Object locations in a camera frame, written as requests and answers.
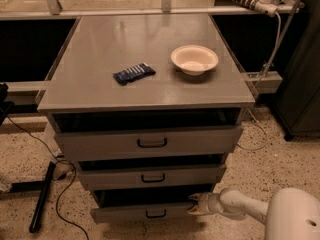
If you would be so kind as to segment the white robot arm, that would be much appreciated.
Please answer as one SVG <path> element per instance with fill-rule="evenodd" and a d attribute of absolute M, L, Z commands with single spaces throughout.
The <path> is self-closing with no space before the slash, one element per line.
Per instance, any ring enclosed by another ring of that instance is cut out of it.
<path fill-rule="evenodd" d="M 320 240 L 320 201 L 297 188 L 279 190 L 269 203 L 226 188 L 219 193 L 195 193 L 191 215 L 213 215 L 242 220 L 247 215 L 265 226 L 265 240 Z"/>

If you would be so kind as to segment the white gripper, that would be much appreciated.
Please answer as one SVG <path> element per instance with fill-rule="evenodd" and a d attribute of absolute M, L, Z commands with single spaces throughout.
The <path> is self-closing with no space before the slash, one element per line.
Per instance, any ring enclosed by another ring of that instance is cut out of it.
<path fill-rule="evenodd" d="M 218 195 L 215 193 L 194 193 L 190 195 L 188 199 L 198 201 L 198 207 L 194 206 L 187 211 L 189 215 L 210 215 L 221 211 L 221 203 Z"/>

